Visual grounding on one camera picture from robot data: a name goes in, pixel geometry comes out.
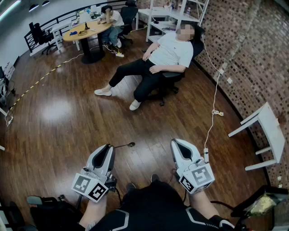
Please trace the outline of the person's right forearm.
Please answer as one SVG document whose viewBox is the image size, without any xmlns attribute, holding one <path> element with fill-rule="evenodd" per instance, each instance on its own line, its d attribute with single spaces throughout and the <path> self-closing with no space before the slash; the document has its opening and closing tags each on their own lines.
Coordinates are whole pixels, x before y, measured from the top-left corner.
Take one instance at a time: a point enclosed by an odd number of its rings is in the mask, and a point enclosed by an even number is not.
<svg viewBox="0 0 289 231">
<path fill-rule="evenodd" d="M 219 212 L 210 202 L 204 190 L 189 194 L 189 203 L 192 208 L 198 211 L 206 219 L 211 219 L 213 216 L 219 216 Z"/>
</svg>

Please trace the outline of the person's left forearm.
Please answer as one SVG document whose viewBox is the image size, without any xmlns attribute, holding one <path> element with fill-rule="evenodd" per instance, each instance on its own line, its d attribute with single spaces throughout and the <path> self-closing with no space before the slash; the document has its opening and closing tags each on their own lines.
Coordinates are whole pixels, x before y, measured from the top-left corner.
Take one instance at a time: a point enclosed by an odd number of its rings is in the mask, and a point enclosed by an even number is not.
<svg viewBox="0 0 289 231">
<path fill-rule="evenodd" d="M 106 214 L 107 196 L 104 195 L 97 203 L 90 200 L 79 222 L 86 231 L 92 229 Z"/>
</svg>

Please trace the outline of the metal scaffold rack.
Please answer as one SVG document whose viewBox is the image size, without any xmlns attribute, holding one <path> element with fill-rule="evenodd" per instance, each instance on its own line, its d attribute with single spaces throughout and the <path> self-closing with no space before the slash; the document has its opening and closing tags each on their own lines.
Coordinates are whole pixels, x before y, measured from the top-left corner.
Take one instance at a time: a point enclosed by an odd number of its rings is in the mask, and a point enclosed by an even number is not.
<svg viewBox="0 0 289 231">
<path fill-rule="evenodd" d="M 136 29 L 139 20 L 147 23 L 147 42 L 156 42 L 161 36 L 175 31 L 185 23 L 200 26 L 204 19 L 210 0 L 136 0 L 138 13 Z M 191 15 L 186 14 L 191 8 Z"/>
</svg>

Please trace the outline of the person's black clothing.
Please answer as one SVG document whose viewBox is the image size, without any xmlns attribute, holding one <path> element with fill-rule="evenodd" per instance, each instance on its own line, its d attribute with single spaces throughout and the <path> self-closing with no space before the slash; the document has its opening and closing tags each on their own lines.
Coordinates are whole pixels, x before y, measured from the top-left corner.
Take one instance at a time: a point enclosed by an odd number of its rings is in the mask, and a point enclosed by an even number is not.
<svg viewBox="0 0 289 231">
<path fill-rule="evenodd" d="M 129 190 L 122 205 L 89 231 L 234 231 L 234 226 L 218 215 L 206 218 L 185 206 L 174 188 L 156 180 Z"/>
</svg>

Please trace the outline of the black metal railing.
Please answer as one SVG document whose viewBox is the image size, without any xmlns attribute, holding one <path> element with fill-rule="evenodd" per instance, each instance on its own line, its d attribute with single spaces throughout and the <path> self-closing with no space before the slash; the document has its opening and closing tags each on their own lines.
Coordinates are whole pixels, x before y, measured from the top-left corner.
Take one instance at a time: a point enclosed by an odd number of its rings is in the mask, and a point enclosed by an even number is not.
<svg viewBox="0 0 289 231">
<path fill-rule="evenodd" d="M 113 7 L 113 9 L 120 10 L 123 6 L 125 6 L 125 2 L 126 2 L 126 0 L 112 0 L 112 1 L 103 1 L 101 3 L 96 3 L 96 4 L 84 6 L 84 7 L 66 12 L 60 16 L 57 16 L 57 17 L 45 22 L 44 24 L 40 25 L 40 27 L 42 30 L 45 30 L 45 31 L 50 29 L 50 32 L 51 32 L 52 27 L 61 21 L 64 21 L 66 19 L 71 19 L 72 21 L 79 20 L 79 12 L 80 11 L 89 10 L 91 15 L 92 14 L 99 14 L 101 7 L 105 6 L 105 5 L 111 5 Z M 62 29 L 63 35 L 66 32 L 68 32 L 68 30 L 66 31 L 66 30 Z M 42 46 L 35 45 L 31 31 L 28 32 L 24 36 L 24 39 L 25 39 L 27 46 L 29 48 L 30 55 L 34 55 L 37 52 L 41 51 L 41 48 L 46 47 L 46 45 L 42 45 Z"/>
</svg>

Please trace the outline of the white desk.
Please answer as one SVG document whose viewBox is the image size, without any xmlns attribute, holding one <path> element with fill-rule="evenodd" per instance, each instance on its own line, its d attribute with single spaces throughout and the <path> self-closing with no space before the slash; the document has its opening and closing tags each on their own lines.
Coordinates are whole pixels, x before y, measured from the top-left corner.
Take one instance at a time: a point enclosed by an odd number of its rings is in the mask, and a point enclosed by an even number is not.
<svg viewBox="0 0 289 231">
<path fill-rule="evenodd" d="M 64 30 L 70 30 L 71 28 L 74 28 L 79 25 L 79 20 L 72 21 L 71 19 L 66 19 L 64 21 L 61 21 L 54 25 L 51 29 L 51 32 L 53 34 L 56 47 L 58 51 L 61 51 L 61 43 L 63 42 L 63 33 L 62 29 Z"/>
</svg>

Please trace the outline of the black frame with plastic bag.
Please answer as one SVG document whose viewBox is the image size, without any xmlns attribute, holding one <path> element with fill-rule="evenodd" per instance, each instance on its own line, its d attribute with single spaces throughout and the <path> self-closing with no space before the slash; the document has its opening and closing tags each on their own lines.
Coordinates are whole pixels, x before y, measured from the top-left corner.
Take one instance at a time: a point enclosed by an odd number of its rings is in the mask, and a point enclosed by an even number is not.
<svg viewBox="0 0 289 231">
<path fill-rule="evenodd" d="M 287 189 L 262 186 L 252 196 L 232 209 L 231 216 L 239 218 L 234 231 L 250 231 L 244 223 L 247 218 L 267 214 L 288 197 Z"/>
</svg>

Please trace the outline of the round wooden table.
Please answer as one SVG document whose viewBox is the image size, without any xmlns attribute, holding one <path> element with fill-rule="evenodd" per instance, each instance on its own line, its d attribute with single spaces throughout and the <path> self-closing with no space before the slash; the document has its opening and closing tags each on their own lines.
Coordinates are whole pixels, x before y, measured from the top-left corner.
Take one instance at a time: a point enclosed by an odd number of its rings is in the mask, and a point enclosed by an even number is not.
<svg viewBox="0 0 289 231">
<path fill-rule="evenodd" d="M 105 56 L 101 33 L 106 31 L 110 27 L 111 24 L 98 24 L 96 21 L 88 22 L 70 29 L 64 34 L 63 40 L 67 42 L 80 41 L 84 53 L 81 61 L 84 64 L 93 64 L 100 61 Z M 70 33 L 74 31 L 77 31 L 78 34 L 70 36 Z M 88 38 L 94 35 L 97 35 L 98 38 L 99 51 L 97 52 L 91 51 L 88 44 Z"/>
</svg>

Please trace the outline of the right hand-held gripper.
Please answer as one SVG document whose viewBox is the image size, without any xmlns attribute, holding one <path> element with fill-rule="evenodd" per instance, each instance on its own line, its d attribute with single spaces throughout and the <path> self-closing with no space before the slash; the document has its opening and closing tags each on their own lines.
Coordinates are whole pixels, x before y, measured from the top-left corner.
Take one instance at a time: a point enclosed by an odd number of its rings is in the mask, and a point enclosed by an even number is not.
<svg viewBox="0 0 289 231">
<path fill-rule="evenodd" d="M 205 163 L 196 146 L 182 139 L 172 139 L 171 150 L 178 168 L 178 181 L 189 194 L 202 191 L 215 181 L 210 164 Z M 194 163 L 184 166 L 186 162 Z"/>
</svg>

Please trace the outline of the black yellow floor strip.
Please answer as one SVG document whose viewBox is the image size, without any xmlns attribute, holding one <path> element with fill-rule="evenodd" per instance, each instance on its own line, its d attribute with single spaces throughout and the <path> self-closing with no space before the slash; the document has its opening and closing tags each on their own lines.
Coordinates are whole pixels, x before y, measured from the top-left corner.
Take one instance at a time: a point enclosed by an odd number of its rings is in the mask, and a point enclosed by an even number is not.
<svg viewBox="0 0 289 231">
<path fill-rule="evenodd" d="M 46 76 L 57 70 L 59 67 L 64 65 L 65 63 L 68 63 L 69 61 L 64 61 L 63 63 L 57 65 L 54 69 L 50 70 L 48 73 L 46 73 L 44 76 L 42 76 L 37 82 L 35 82 L 33 85 L 31 85 L 25 92 L 23 92 L 17 100 L 14 102 L 14 104 L 9 108 L 7 114 L 9 114 L 17 105 L 17 103 L 30 91 L 32 90 L 36 85 L 38 85 Z"/>
</svg>

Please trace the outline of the black office chair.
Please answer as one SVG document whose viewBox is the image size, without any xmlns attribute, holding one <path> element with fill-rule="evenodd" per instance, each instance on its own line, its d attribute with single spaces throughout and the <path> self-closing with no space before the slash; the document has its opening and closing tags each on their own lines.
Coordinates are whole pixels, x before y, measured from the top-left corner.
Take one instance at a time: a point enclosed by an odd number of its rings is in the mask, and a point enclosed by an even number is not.
<svg viewBox="0 0 289 231">
<path fill-rule="evenodd" d="M 125 7 L 122 7 L 120 12 L 124 25 L 121 26 L 123 30 L 119 33 L 118 38 L 123 46 L 125 46 L 125 41 L 130 41 L 130 43 L 133 43 L 132 39 L 125 38 L 125 35 L 128 35 L 132 31 L 133 19 L 137 13 L 138 8 L 136 7 L 136 0 L 127 0 Z"/>
<path fill-rule="evenodd" d="M 201 36 L 205 33 L 205 30 L 198 26 L 195 27 L 195 35 L 194 38 L 190 40 L 193 46 L 193 57 L 192 60 L 195 59 L 197 55 L 199 55 L 204 49 L 204 43 L 201 40 Z M 174 72 L 164 72 L 162 81 L 156 90 L 153 90 L 147 97 L 147 100 L 160 100 L 159 105 L 164 106 L 164 97 L 167 94 L 168 90 L 171 90 L 175 94 L 178 93 L 179 88 L 175 86 L 176 82 L 179 82 L 182 78 L 185 77 L 185 72 L 183 73 L 174 73 Z"/>
<path fill-rule="evenodd" d="M 46 55 L 48 55 L 49 50 L 51 48 L 56 47 L 56 42 L 54 40 L 53 33 L 50 32 L 50 29 L 48 29 L 47 31 L 42 30 L 39 23 L 36 23 L 36 24 L 30 23 L 29 27 L 30 27 L 30 31 L 32 33 L 32 37 L 34 39 L 35 45 L 39 45 L 39 46 L 46 45 L 45 48 L 41 48 L 41 51 L 42 51 L 42 55 L 44 51 L 46 51 Z"/>
<path fill-rule="evenodd" d="M 69 231 L 70 225 L 76 225 L 83 214 L 80 211 L 82 197 L 78 197 L 76 205 L 66 201 L 61 194 L 54 197 L 39 197 L 31 195 L 27 197 L 30 207 L 30 215 L 33 224 L 27 224 L 19 207 L 13 201 L 9 206 L 0 205 L 0 231 L 3 229 L 12 231 Z"/>
</svg>

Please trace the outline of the white table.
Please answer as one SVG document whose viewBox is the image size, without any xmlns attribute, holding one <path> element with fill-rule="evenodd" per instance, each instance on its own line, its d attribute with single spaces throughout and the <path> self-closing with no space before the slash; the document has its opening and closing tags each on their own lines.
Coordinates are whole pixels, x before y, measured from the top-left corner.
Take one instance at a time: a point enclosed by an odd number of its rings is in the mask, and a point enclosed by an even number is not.
<svg viewBox="0 0 289 231">
<path fill-rule="evenodd" d="M 232 137 L 236 135 L 237 133 L 251 126 L 255 122 L 258 122 L 260 124 L 269 143 L 268 147 L 257 151 L 256 155 L 271 151 L 273 154 L 273 159 L 255 165 L 247 166 L 245 167 L 246 171 L 251 171 L 280 163 L 285 145 L 285 138 L 282 133 L 280 124 L 268 102 L 266 102 L 262 107 L 253 112 L 246 119 L 241 121 L 241 126 L 233 132 L 229 133 L 228 136 Z"/>
</svg>

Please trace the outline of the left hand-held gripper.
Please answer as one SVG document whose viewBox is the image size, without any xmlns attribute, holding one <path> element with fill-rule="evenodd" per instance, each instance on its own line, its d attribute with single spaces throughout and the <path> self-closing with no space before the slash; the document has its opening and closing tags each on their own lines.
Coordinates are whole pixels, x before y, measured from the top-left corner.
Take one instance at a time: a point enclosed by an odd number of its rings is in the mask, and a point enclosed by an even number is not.
<svg viewBox="0 0 289 231">
<path fill-rule="evenodd" d="M 89 156 L 87 166 L 76 173 L 71 189 L 94 203 L 98 203 L 108 191 L 115 192 L 117 179 L 111 174 L 114 161 L 113 146 L 99 147 Z"/>
</svg>

